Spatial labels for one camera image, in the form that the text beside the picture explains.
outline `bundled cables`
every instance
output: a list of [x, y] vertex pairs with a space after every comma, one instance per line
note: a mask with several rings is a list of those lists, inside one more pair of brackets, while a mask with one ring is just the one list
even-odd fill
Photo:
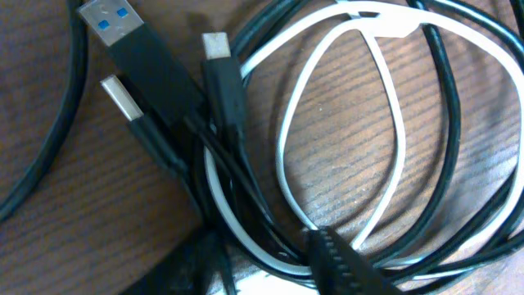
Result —
[[[284, 29], [307, 0], [274, 0], [250, 20], [230, 43], [225, 33], [203, 34], [204, 89], [169, 53], [161, 38], [125, 0], [68, 1], [73, 42], [70, 83], [52, 131], [40, 156], [11, 196], [0, 207], [7, 218], [26, 198], [51, 165], [78, 107], [86, 72], [87, 41], [75, 10], [106, 45], [121, 74], [102, 81], [103, 88], [129, 120], [128, 127], [156, 163], [181, 179], [198, 205], [206, 227], [174, 249], [155, 269], [124, 294], [205, 293], [219, 271], [227, 294], [235, 282], [226, 244], [240, 250], [271, 275], [321, 294], [401, 294], [437, 292], [473, 270], [511, 255], [524, 246], [514, 234], [524, 211], [524, 43], [521, 37], [483, 11], [461, 1], [408, 0], [408, 7], [373, 1], [337, 0]], [[511, 1], [521, 34], [524, 1]], [[447, 16], [439, 8], [489, 30], [509, 50]], [[307, 228], [307, 248], [296, 246], [271, 212], [245, 149], [246, 88], [255, 68], [283, 44], [315, 24], [344, 15], [320, 41], [305, 63], [289, 100], [278, 133], [275, 166], [282, 195]], [[395, 84], [375, 38], [405, 38], [422, 27], [439, 77], [449, 117], [445, 159], [428, 204], [395, 242], [369, 259], [358, 253], [381, 219], [400, 182], [406, 154], [406, 134]], [[499, 190], [448, 241], [434, 252], [401, 256], [424, 235], [446, 195], [459, 154], [460, 101], [453, 72], [439, 33], [461, 36], [493, 56], [508, 72], [517, 90], [520, 135], [517, 165]], [[285, 172], [285, 147], [295, 110], [308, 79], [322, 55], [338, 37], [358, 30], [379, 70], [395, 127], [395, 159], [388, 184], [374, 212], [356, 237], [344, 241], [335, 230], [317, 226], [296, 202]], [[482, 244], [473, 256], [443, 264], [461, 247]], [[399, 284], [432, 279], [420, 288], [401, 291]]]

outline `black usb-a plug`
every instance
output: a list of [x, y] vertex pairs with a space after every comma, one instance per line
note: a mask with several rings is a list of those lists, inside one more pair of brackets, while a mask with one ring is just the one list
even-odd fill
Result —
[[149, 152], [156, 164], [174, 176], [188, 176], [187, 162], [180, 156], [163, 124], [152, 113], [144, 114], [120, 80], [111, 75], [104, 79], [102, 87], [128, 119], [128, 128]]
[[182, 121], [205, 101], [187, 69], [127, 1], [92, 0], [79, 14], [166, 126]]

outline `brown wooden surface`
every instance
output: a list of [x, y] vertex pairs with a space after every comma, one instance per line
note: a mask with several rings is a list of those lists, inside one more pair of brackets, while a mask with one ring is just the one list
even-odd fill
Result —
[[[198, 79], [200, 33], [226, 30], [234, 36], [266, 2], [131, 1]], [[515, 27], [508, 1], [470, 2]], [[317, 1], [306, 11], [327, 3]], [[248, 150], [258, 156], [252, 161], [276, 216], [297, 240], [298, 221], [274, 177], [274, 139], [305, 60], [340, 19], [324, 21], [274, 53], [249, 88]], [[517, 99], [501, 66], [457, 36], [444, 36], [461, 94], [463, 135], [453, 184], [427, 235], [429, 248], [449, 237], [508, 176], [518, 138]], [[446, 136], [445, 109], [422, 32], [379, 43], [399, 94], [408, 151], [400, 186], [379, 230], [365, 243], [366, 252], [385, 247], [417, 218], [440, 172]], [[2, 197], [35, 157], [56, 114], [68, 46], [64, 1], [0, 3]], [[137, 145], [102, 91], [98, 81], [115, 67], [92, 34], [89, 49], [87, 87], [60, 156], [32, 198], [0, 226], [1, 294], [117, 293], [201, 224], [181, 186]], [[300, 204], [314, 221], [335, 225], [349, 240], [377, 203], [394, 148], [381, 81], [355, 32], [339, 38], [318, 64], [288, 142], [287, 173]], [[519, 252], [449, 293], [520, 293], [523, 260]], [[238, 269], [246, 270], [242, 265]]]

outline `cable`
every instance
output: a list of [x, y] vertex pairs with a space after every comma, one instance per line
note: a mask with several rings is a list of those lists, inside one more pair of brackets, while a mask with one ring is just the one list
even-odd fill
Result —
[[[523, 66], [524, 52], [522, 51], [522, 42], [520, 41], [518, 36], [516, 36], [515, 33], [513, 33], [508, 27], [506, 27], [503, 24], [498, 23], [496, 20], [491, 18], [489, 15], [487, 15], [485, 12], [480, 11], [476, 9], [475, 7], [467, 5], [466, 3], [463, 3], [463, 2], [438, 1], [434, 3], [431, 2], [431, 4], [435, 4], [438, 7], [440, 7], [441, 9], [445, 9], [448, 11], [452, 11], [454, 13], [458, 13], [459, 15], [464, 16], [468, 18], [469, 20], [472, 20], [476, 22], [477, 24], [482, 25], [483, 27], [488, 29], [491, 33], [495, 34], [498, 38], [502, 39], [506, 43], [506, 45], [508, 45], [508, 48], [512, 51], [513, 55], [519, 61], [519, 65], [521, 69], [524, 69], [524, 66]], [[522, 16], [519, 15], [518, 9], [515, 9], [515, 15], [517, 18], [517, 23], [521, 25], [522, 23], [519, 22], [519, 19], [522, 19]], [[509, 181], [506, 181], [506, 183], [504, 183], [502, 188], [508, 188], [509, 183], [510, 183]], [[519, 220], [520, 218], [517, 219], [515, 222], [513, 222], [513, 227], [509, 230], [509, 232], [511, 232], [513, 228], [519, 224]], [[494, 234], [490, 241], [497, 240], [497, 238], [499, 238], [498, 234]], [[457, 270], [459, 269], [460, 266], [463, 266], [464, 264], [468, 263], [468, 261], [474, 261], [473, 263], [470, 263], [468, 265], [470, 266], [470, 269], [474, 269], [474, 268], [483, 266], [486, 264], [486, 262], [488, 262], [488, 261], [484, 261], [484, 258], [482, 255], [476, 254], [475, 256], [472, 256], [464, 261], [457, 261], [452, 264], [438, 266], [432, 272], [438, 271], [438, 270]], [[435, 278], [435, 276], [432, 276], [432, 275], [424, 275], [422, 277], [425, 277], [428, 279]], [[429, 287], [425, 288], [424, 290], [428, 290], [430, 288], [440, 288], [442, 286], [450, 284], [451, 282], [456, 282], [457, 280], [464, 278], [464, 277], [465, 275], [460, 275], [460, 276], [455, 276], [451, 279], [443, 279], [443, 280], [440, 280], [440, 281], [437, 281], [431, 284], [431, 286], [428, 285]]]
[[[519, 94], [522, 94], [522, 89], [518, 86], [519, 80], [522, 80], [522, 73], [520, 70], [515, 71], [515, 64], [513, 59], [505, 53], [504, 50], [502, 50], [500, 47], [498, 47], [496, 44], [492, 43], [489, 39], [484, 37], [483, 35], [477, 33], [476, 31], [469, 29], [467, 26], [462, 25], [458, 23], [457, 21], [450, 20], [444, 16], [438, 16], [436, 14], [426, 12], [426, 11], [417, 11], [414, 12], [413, 15], [416, 17], [412, 17], [412, 21], [417, 21], [417, 23], [408, 23], [408, 24], [401, 24], [403, 27], [401, 28], [391, 28], [392, 21], [395, 21], [395, 18], [392, 16], [389, 16], [389, 14], [400, 14], [405, 13], [405, 11], [400, 11], [404, 9], [410, 9], [410, 8], [399, 8], [397, 6], [393, 6], [390, 4], [385, 3], [378, 3], [378, 2], [351, 2], [351, 3], [343, 3], [343, 4], [337, 4], [331, 7], [326, 7], [320, 11], [317, 11], [306, 18], [299, 20], [296, 24], [294, 24], [292, 27], [281, 33], [278, 37], [273, 39], [271, 42], [266, 44], [263, 48], [261, 48], [253, 57], [250, 57], [244, 66], [242, 67], [242, 74], [246, 75], [251, 71], [252, 68], [254, 68], [256, 65], [258, 65], [260, 62], [262, 62], [272, 51], [276, 50], [279, 46], [284, 44], [288, 39], [292, 38], [294, 35], [299, 34], [302, 30], [309, 27], [310, 25], [321, 21], [325, 18], [328, 18], [330, 16], [334, 16], [337, 14], [341, 14], [344, 12], [341, 12], [341, 10], [345, 11], [348, 10], [349, 12], [358, 11], [359, 9], [363, 9], [365, 11], [373, 11], [381, 13], [381, 19], [378, 19], [375, 23], [372, 23], [370, 19], [362, 19], [362, 20], [353, 20], [353, 21], [362, 21], [366, 25], [370, 25], [370, 27], [366, 27], [370, 30], [376, 30], [373, 31], [375, 35], [385, 35], [385, 36], [398, 36], [400, 37], [405, 36], [409, 34], [411, 31], [416, 29], [419, 22], [423, 23], [430, 23], [433, 25], [439, 25], [444, 27], [447, 30], [451, 30], [455, 32], [456, 34], [459, 34], [463, 36], [464, 38], [474, 42], [477, 46], [483, 47], [488, 53], [495, 55], [498, 57], [498, 59], [501, 60], [503, 65], [508, 69], [508, 71], [511, 73], [512, 77], [517, 81], [517, 89]], [[212, 174], [212, 167], [207, 169], [208, 178], [209, 175]], [[515, 196], [515, 192], [517, 192], [517, 196], [522, 191], [522, 182], [519, 180], [518, 174], [522, 173], [522, 166], [517, 166], [517, 174], [516, 174], [516, 182], [512, 186], [512, 190], [510, 193], [510, 198]], [[212, 188], [212, 193], [214, 194], [215, 201], [217, 198], [220, 198], [220, 196], [216, 196], [216, 189], [215, 193], [213, 192], [214, 189]]]
[[239, 56], [269, 21], [294, 2], [296, 0], [273, 0], [240, 30], [237, 37], [231, 42], [231, 53], [235, 57]]
[[[463, 3], [463, 2], [460, 2], [460, 1], [453, 1], [453, 2], [451, 2], [451, 1], [448, 1], [448, 0], [431, 0], [430, 3], [433, 6], [437, 6], [437, 7], [443, 7], [444, 5], [446, 5], [446, 9], [452, 10], [452, 11], [456, 11], [460, 15], [463, 15], [463, 13], [460, 12], [460, 11], [462, 11], [462, 9], [459, 8], [459, 7], [462, 7], [463, 9], [464, 8], [466, 8], [466, 9], [469, 8], [470, 10], [471, 10], [471, 8], [473, 8], [473, 7], [469, 6], [469, 5], [467, 5], [466, 3]], [[498, 22], [496, 22], [493, 19], [485, 19], [484, 22], [487, 23], [487, 24], [495, 23], [495, 24], [497, 24], [497, 27], [499, 27], [499, 28], [504, 27], [503, 25], [499, 24]], [[506, 40], [508, 39], [508, 37], [509, 36], [506, 36], [506, 37], [502, 37], [501, 36], [501, 39], [506, 43]], [[515, 58], [518, 60], [518, 63], [521, 66], [524, 64], [524, 55], [518, 54], [518, 55], [515, 55]], [[517, 203], [517, 197], [515, 197], [515, 194], [513, 194], [513, 197], [510, 197], [508, 199], [508, 201], [506, 202], [506, 204], [503, 205], [502, 209], [497, 214], [497, 216], [484, 229], [482, 229], [481, 231], [475, 233], [475, 235], [473, 237], [471, 237], [468, 241], [466, 241], [463, 244], [463, 248], [471, 247], [472, 245], [474, 245], [474, 244], [478, 243], [479, 241], [481, 241], [482, 239], [484, 239], [486, 236], [492, 235], [498, 229], [498, 227], [500, 227], [500, 225], [508, 218], [509, 214], [511, 214], [511, 211], [515, 207], [516, 203]]]
[[524, 36], [524, 0], [509, 0], [517, 21], [518, 32]]
[[272, 269], [283, 272], [289, 275], [299, 275], [299, 276], [310, 276], [311, 270], [308, 266], [302, 265], [291, 265], [289, 263], [280, 261], [279, 259], [274, 258], [269, 253], [267, 253], [263, 248], [261, 248], [247, 232], [243, 229], [242, 225], [238, 222], [237, 218], [231, 211], [227, 200], [222, 191], [222, 186], [220, 185], [218, 175], [216, 174], [216, 166], [213, 156], [209, 149], [205, 151], [206, 159], [206, 176], [208, 184], [210, 186], [210, 191], [213, 195], [215, 205], [218, 207], [220, 214], [226, 220], [228, 227], [231, 229], [233, 234], [237, 239], [242, 243], [242, 245], [250, 252], [253, 256], [261, 260], [265, 265], [269, 266]]
[[0, 204], [0, 223], [12, 216], [36, 188], [56, 158], [60, 147], [66, 140], [70, 127], [73, 125], [84, 91], [88, 68], [88, 38], [85, 25], [76, 13], [76, 9], [81, 4], [82, 1], [80, 0], [67, 1], [71, 38], [69, 70], [67, 86], [62, 96], [58, 114], [38, 151], [36, 159], [9, 192], [8, 197]]
[[[508, 202], [506, 203], [505, 208], [510, 208], [510, 209], [511, 209], [511, 208], [514, 206], [514, 205], [512, 205], [511, 200], [512, 200], [512, 199], [509, 199], [509, 200], [508, 200]], [[515, 202], [515, 200], [516, 200], [515, 195], [513, 195], [513, 202]], [[466, 229], [464, 229], [462, 236], [468, 236], [468, 235], [469, 235], [469, 229], [468, 229], [468, 227], [467, 227]]]
[[[338, 25], [337, 27], [332, 29], [315, 48], [314, 52], [309, 57], [309, 60], [306, 62], [304, 69], [300, 73], [298, 81], [296, 82], [295, 89], [293, 90], [291, 99], [287, 105], [287, 110], [284, 115], [284, 119], [282, 121], [280, 135], [278, 136], [278, 145], [275, 157], [278, 183], [280, 184], [282, 193], [286, 198], [287, 203], [289, 204], [291, 209], [299, 217], [302, 223], [304, 223], [304, 225], [311, 230], [316, 230], [318, 229], [318, 227], [302, 211], [295, 198], [293, 197], [289, 185], [287, 184], [286, 174], [284, 170], [284, 151], [286, 147], [287, 136], [289, 134], [291, 121], [293, 119], [293, 115], [295, 113], [300, 97], [304, 92], [305, 85], [307, 84], [308, 79], [313, 73], [313, 70], [316, 67], [318, 61], [320, 60], [322, 55], [327, 51], [329, 46], [340, 35], [344, 34], [347, 30], [352, 30], [353, 28], [354, 25], [351, 20]], [[400, 174], [402, 173], [402, 169], [404, 167], [404, 159], [406, 153], [404, 122], [402, 121], [402, 113], [400, 111], [400, 105], [396, 96], [395, 86], [393, 85], [391, 74], [387, 68], [386, 61], [384, 60], [384, 56], [382, 55], [382, 52], [380, 51], [380, 48], [378, 47], [375, 38], [367, 34], [365, 30], [363, 31], [362, 35], [369, 47], [370, 52], [373, 55], [373, 58], [377, 64], [377, 68], [379, 69], [380, 75], [382, 77], [384, 87], [386, 89], [386, 95], [388, 97], [388, 102], [390, 104], [391, 114], [393, 116], [395, 126], [396, 153], [394, 169], [389, 181], [390, 184], [384, 192], [381, 201], [378, 203], [377, 208], [375, 209], [375, 212], [372, 214], [368, 223], [364, 226], [363, 229], [361, 229], [359, 234], [357, 234], [357, 236], [351, 243], [353, 249], [358, 249], [362, 245], [364, 240], [369, 236], [374, 226], [377, 224], [377, 222], [380, 220], [380, 217], [386, 210], [386, 207], [389, 201], [391, 200], [393, 193], [395, 192], [396, 186], [400, 181]]]
[[[247, 71], [251, 71], [251, 69], [253, 69], [254, 66], [245, 64], [244, 68], [250, 69]], [[457, 110], [456, 103], [448, 104], [448, 106], [450, 109], [449, 113], [451, 115], [458, 114], [458, 116], [450, 116], [452, 123], [449, 125], [448, 148], [446, 149], [443, 170], [437, 182], [435, 192], [431, 196], [430, 202], [427, 204], [427, 207], [424, 210], [424, 212], [420, 215], [418, 220], [408, 230], [408, 232], [406, 232], [398, 240], [398, 242], [394, 243], [393, 245], [389, 246], [387, 249], [383, 250], [382, 252], [379, 252], [376, 256], [373, 257], [372, 261], [376, 265], [380, 265], [381, 261], [386, 261], [390, 257], [400, 254], [405, 248], [409, 247], [409, 245], [414, 243], [415, 237], [420, 235], [420, 233], [423, 232], [423, 230], [427, 227], [431, 219], [431, 216], [433, 215], [433, 212], [438, 207], [440, 200], [444, 197], [445, 192], [447, 191], [447, 188], [449, 187], [449, 183], [451, 180], [451, 176], [453, 174], [454, 166], [455, 166], [456, 159], [458, 156], [458, 151], [459, 151], [460, 132], [459, 132], [459, 129], [456, 130], [454, 127], [456, 125], [459, 126], [460, 124], [459, 123], [460, 110], [459, 109]]]
[[[408, 0], [408, 4], [413, 8], [427, 10], [425, 5], [417, 0]], [[456, 164], [457, 155], [459, 154], [459, 139], [460, 139], [460, 100], [457, 85], [455, 83], [453, 71], [449, 64], [449, 59], [445, 50], [444, 42], [440, 36], [439, 30], [434, 25], [424, 25], [422, 27], [424, 36], [426, 37], [427, 44], [431, 50], [431, 55], [435, 62], [437, 74], [439, 76], [440, 87], [447, 101], [448, 117], [449, 117], [449, 136], [448, 136], [448, 147], [454, 147], [454, 163]], [[448, 160], [448, 151], [446, 149], [446, 157], [444, 160], [444, 167]], [[429, 255], [425, 253], [418, 256], [407, 256], [403, 258], [397, 258], [388, 261], [383, 266], [385, 267], [397, 267], [397, 266], [408, 266], [419, 262], [424, 257]]]
[[[506, 200], [506, 198], [508, 196], [508, 191], [509, 191], [509, 187], [511, 186], [511, 183], [512, 183], [512, 178], [513, 177], [509, 177], [508, 179], [506, 179], [505, 183], [497, 190], [497, 192], [493, 195], [493, 197], [491, 197], [488, 200], [488, 202], [477, 212], [476, 216], [479, 215], [479, 214], [486, 214], [486, 213], [489, 214], [489, 212], [496, 211], [496, 209], [498, 207], [501, 207], [504, 204], [504, 201]], [[482, 224], [482, 220], [481, 219], [482, 219], [482, 217], [477, 217], [476, 224], [477, 224], [478, 228], [481, 227], [481, 224]], [[409, 265], [412, 265], [412, 264], [415, 264], [415, 263], [418, 263], [418, 262], [422, 261], [425, 257], [429, 256], [430, 254], [431, 253], [428, 253], [428, 254], [425, 254], [425, 255], [422, 255], [422, 256], [410, 256], [410, 257], [401, 258], [401, 259], [394, 260], [394, 261], [389, 261], [388, 264], [387, 264], [387, 267], [409, 266]], [[384, 271], [384, 273], [386, 273], [386, 274], [397, 274], [398, 272], [399, 272], [398, 270], [393, 270], [393, 271], [385, 270]], [[434, 276], [417, 275], [417, 276], [414, 276], [413, 279], [434, 279], [434, 278], [440, 277], [442, 275], [443, 274], [438, 274], [438, 275], [434, 275]]]
[[476, 268], [487, 265], [488, 263], [495, 262], [505, 256], [511, 255], [517, 250], [524, 246], [524, 232], [520, 232], [513, 238], [509, 239], [506, 243], [496, 247], [502, 238], [506, 238], [511, 233], [512, 228], [516, 222], [519, 221], [520, 216], [524, 212], [524, 197], [521, 197], [512, 214], [497, 232], [491, 237], [490, 241], [486, 243], [476, 255], [464, 259], [462, 261], [452, 262], [447, 265], [442, 265], [438, 271], [449, 271], [452, 273], [454, 270], [460, 270], [463, 273], [459, 275], [453, 275], [448, 278], [438, 279], [428, 285], [409, 290], [408, 294], [420, 294], [420, 293], [434, 293], [443, 291], [451, 285], [456, 284], [458, 281], [465, 279], [469, 276], [472, 271]]
[[[295, 6], [291, 7], [290, 10], [286, 11], [282, 16], [273, 24], [273, 26], [269, 29], [269, 31], [263, 36], [260, 41], [253, 47], [253, 49], [250, 52], [250, 55], [255, 53], [258, 49], [260, 49], [264, 44], [266, 44], [271, 38], [276, 36], [280, 30], [283, 29], [283, 27], [295, 16], [302, 8], [304, 8], [310, 0], [301, 0]], [[251, 77], [253, 76], [254, 71], [249, 73], [248, 76], [244, 78], [244, 87], [247, 88], [251, 81]]]

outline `plug tip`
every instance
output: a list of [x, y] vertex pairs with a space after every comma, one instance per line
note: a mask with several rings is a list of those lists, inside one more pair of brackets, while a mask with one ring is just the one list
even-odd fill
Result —
[[207, 60], [231, 57], [228, 35], [224, 32], [202, 34]]
[[106, 46], [113, 45], [143, 25], [127, 0], [92, 0], [78, 12]]
[[120, 80], [111, 75], [100, 82], [113, 102], [124, 113], [124, 116], [132, 121], [143, 116], [143, 112], [137, 103], [133, 100], [127, 89], [122, 85]]

